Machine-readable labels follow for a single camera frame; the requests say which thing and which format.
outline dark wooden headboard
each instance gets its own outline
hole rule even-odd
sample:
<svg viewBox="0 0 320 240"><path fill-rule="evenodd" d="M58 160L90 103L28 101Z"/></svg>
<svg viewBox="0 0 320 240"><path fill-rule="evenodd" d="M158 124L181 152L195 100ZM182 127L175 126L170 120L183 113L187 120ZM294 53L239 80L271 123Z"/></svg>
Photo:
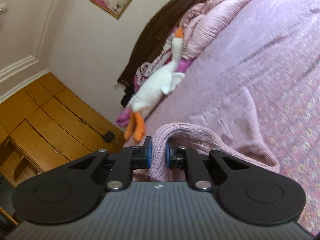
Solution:
<svg viewBox="0 0 320 240"><path fill-rule="evenodd" d="M194 4L206 0L171 0L146 25L136 42L129 63L118 79L124 86L133 84L137 68L144 62L152 62L162 50L172 28L177 26L184 13Z"/></svg>

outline bed sheet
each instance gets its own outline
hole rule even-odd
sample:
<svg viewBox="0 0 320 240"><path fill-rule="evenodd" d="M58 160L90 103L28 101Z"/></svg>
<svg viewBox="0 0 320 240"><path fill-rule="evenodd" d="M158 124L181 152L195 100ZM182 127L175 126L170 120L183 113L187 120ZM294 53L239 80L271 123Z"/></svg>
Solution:
<svg viewBox="0 0 320 240"><path fill-rule="evenodd" d="M147 135L193 122L247 87L265 143L307 203L299 223L320 230L320 0L253 0L193 61L146 121Z"/></svg>

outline plush goose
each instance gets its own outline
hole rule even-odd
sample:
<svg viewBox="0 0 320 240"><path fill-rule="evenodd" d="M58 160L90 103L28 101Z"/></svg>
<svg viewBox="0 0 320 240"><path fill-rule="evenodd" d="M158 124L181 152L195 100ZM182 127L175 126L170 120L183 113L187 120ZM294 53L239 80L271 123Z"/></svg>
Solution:
<svg viewBox="0 0 320 240"><path fill-rule="evenodd" d="M185 77L184 73L175 73L183 49L183 31L179 28L172 39L172 60L154 72L133 95L128 103L131 108L131 117L124 133L128 140L132 135L136 142L145 135L144 119L160 102L163 95L168 95Z"/></svg>

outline light bulb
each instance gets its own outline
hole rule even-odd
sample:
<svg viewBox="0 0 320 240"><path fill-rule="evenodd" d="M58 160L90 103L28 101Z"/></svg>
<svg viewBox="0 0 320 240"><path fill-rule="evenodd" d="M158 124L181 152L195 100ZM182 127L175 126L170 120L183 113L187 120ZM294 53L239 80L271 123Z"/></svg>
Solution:
<svg viewBox="0 0 320 240"><path fill-rule="evenodd" d="M7 3L0 3L0 14L4 14L8 10Z"/></svg>

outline metal screw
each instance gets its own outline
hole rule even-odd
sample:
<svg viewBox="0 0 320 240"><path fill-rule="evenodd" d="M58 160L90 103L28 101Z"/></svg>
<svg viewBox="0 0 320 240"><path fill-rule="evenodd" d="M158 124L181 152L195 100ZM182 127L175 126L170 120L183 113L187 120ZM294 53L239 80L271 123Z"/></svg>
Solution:
<svg viewBox="0 0 320 240"><path fill-rule="evenodd" d="M200 180L196 182L196 187L200 189L207 189L211 187L211 183L206 180Z"/></svg>
<svg viewBox="0 0 320 240"><path fill-rule="evenodd" d="M112 180L108 182L107 186L111 189L120 189L123 186L123 183L119 180Z"/></svg>

